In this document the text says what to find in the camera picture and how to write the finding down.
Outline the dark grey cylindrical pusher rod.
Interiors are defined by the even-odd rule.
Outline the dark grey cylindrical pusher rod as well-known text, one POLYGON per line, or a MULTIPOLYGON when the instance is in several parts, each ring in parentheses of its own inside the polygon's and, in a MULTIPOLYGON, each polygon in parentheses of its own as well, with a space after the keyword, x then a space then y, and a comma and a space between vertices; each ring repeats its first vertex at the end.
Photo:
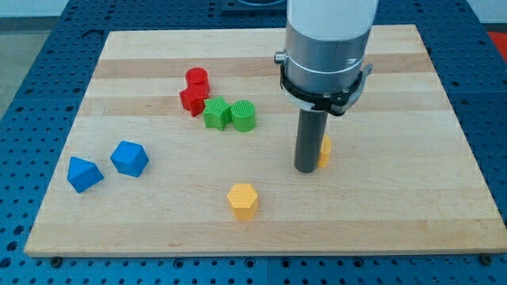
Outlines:
POLYGON ((327 116, 326 112, 299 110, 294 166, 301 173, 312 173, 318 167, 327 116))

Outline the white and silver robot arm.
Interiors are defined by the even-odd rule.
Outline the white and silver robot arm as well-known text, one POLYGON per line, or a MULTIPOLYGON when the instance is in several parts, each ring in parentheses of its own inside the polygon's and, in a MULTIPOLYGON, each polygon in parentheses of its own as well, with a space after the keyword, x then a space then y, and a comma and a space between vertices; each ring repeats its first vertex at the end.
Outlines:
POLYGON ((274 55, 280 87, 299 108, 294 166, 318 167, 327 117, 342 116, 360 98, 371 64, 365 52, 378 0, 291 0, 284 48, 274 55))

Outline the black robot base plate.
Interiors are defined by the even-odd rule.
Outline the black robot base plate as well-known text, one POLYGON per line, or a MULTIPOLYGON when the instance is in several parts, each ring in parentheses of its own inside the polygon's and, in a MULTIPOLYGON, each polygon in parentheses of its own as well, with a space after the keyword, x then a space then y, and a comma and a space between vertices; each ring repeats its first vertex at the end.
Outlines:
POLYGON ((286 0, 219 0, 221 13, 285 12, 286 0))

